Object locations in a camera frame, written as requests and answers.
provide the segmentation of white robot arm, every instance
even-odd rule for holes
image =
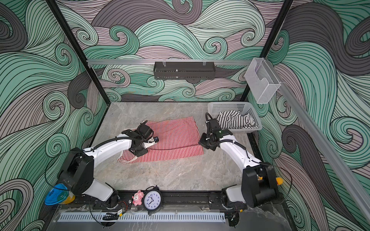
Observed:
[[[104,141],[84,150],[74,148],[65,159],[59,173],[59,182],[63,183],[75,195],[86,194],[104,201],[107,208],[117,205],[118,193],[107,183],[94,178],[94,168],[109,157],[129,150],[139,157],[148,152],[147,148],[159,139],[153,137],[153,130],[145,125],[135,131],[125,130],[113,139]]]
[[[227,187],[224,190],[228,202],[243,202],[255,207],[276,197],[277,181],[273,166],[263,163],[251,155],[237,142],[228,129],[222,129],[216,119],[206,113],[207,133],[203,133],[199,144],[206,149],[220,147],[242,171],[242,184]]]

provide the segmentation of aluminum rail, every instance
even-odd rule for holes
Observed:
[[[214,62],[215,65],[247,66],[252,60],[149,60],[149,59],[88,59],[89,65],[154,65],[155,62]]]
[[[344,187],[347,189],[348,193],[352,196],[352,199],[355,201],[357,207],[366,218],[367,222],[370,223],[370,196],[365,191],[365,188],[355,177],[354,173],[347,166],[324,133],[320,130],[316,122],[297,101],[289,87],[286,86],[285,83],[282,83],[279,90],[299,118],[300,122],[306,128],[307,133],[311,136],[317,149],[327,159],[330,166],[337,174]]]

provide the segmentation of gray plastic basket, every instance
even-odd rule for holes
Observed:
[[[208,113],[213,117],[216,118],[220,112],[227,112],[227,111],[238,111],[241,115],[250,114],[253,119],[257,122],[257,128],[252,129],[229,129],[232,132],[246,132],[251,133],[253,131],[261,130],[262,123],[261,119],[258,116],[256,110],[249,102],[211,102],[208,104]]]

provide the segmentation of clock face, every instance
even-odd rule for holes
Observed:
[[[158,208],[161,204],[161,195],[157,191],[150,191],[145,195],[144,206],[149,210]]]

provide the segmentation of black and white striped clothing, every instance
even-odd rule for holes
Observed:
[[[222,129],[251,129],[258,126],[252,116],[249,114],[242,116],[238,111],[220,112],[216,119]]]

